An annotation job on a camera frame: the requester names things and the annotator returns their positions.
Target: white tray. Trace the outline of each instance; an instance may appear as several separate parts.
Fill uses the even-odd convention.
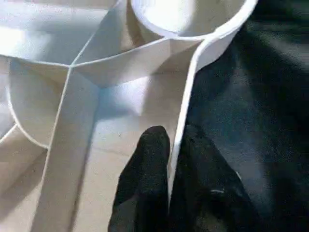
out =
[[[0,140],[0,188],[47,150],[23,231],[97,232],[107,230],[117,178],[150,126],[171,139],[171,193],[195,73],[226,50],[256,0],[3,4],[0,54],[16,125]]]

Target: black glove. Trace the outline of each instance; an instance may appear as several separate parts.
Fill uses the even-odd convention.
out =
[[[168,216],[169,138],[149,128],[120,175],[110,232],[206,232],[210,213],[230,232],[258,231],[242,183],[213,142],[186,126]]]
[[[259,231],[259,216],[237,173],[203,132],[186,126],[171,199],[170,231],[206,232],[210,214],[223,221],[229,232]]]
[[[166,231],[169,137],[163,127],[146,130],[122,171],[109,232]]]

